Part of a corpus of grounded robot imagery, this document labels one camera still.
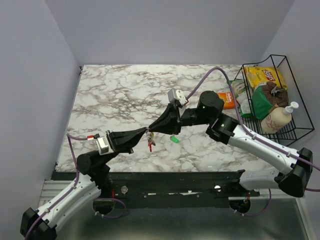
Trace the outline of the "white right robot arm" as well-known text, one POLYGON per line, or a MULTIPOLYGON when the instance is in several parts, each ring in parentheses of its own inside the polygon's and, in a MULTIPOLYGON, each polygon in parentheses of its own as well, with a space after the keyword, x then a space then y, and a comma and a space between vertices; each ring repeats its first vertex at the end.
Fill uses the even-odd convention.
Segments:
POLYGON ((196 108, 187 108, 177 99, 167 105, 162 115, 149 127, 149 132, 178 135, 182 127, 207 125, 206 134, 216 142, 237 147, 264 160, 273 168, 243 171, 230 183, 230 191, 241 196, 257 189, 279 189, 285 194, 301 198, 309 182, 312 152, 296 150, 265 138, 222 112, 224 102, 212 90, 201 93, 196 108))

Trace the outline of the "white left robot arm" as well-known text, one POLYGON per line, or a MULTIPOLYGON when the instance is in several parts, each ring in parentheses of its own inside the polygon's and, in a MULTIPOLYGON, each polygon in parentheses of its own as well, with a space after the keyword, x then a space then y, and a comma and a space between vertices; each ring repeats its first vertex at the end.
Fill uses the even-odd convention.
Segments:
POLYGON ((148 128, 130 131, 107 131, 85 137, 95 141, 97 150, 73 158, 75 179, 53 199, 36 210, 28 208, 22 215, 20 233, 26 240, 54 240, 63 225, 88 202, 111 193, 107 163, 120 153, 132 154, 148 128))

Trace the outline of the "green key tag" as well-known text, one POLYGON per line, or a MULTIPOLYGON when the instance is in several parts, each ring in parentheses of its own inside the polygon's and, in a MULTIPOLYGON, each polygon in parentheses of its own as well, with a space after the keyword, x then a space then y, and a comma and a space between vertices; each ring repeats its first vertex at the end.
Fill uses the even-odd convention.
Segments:
POLYGON ((176 143, 176 144, 179 144, 179 143, 180 143, 180 140, 179 140, 175 135, 171 135, 171 136, 170 136, 170 140, 171 140, 173 143, 176 143))

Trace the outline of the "red handled steel key organizer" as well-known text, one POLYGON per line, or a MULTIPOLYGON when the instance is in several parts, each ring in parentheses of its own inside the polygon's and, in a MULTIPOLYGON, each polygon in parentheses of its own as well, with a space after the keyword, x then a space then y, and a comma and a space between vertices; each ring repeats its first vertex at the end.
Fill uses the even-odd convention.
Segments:
POLYGON ((147 145, 150 152, 152 152, 153 147, 156 146, 156 143, 154 141, 154 136, 155 136, 154 132, 149 131, 149 129, 146 131, 147 145))

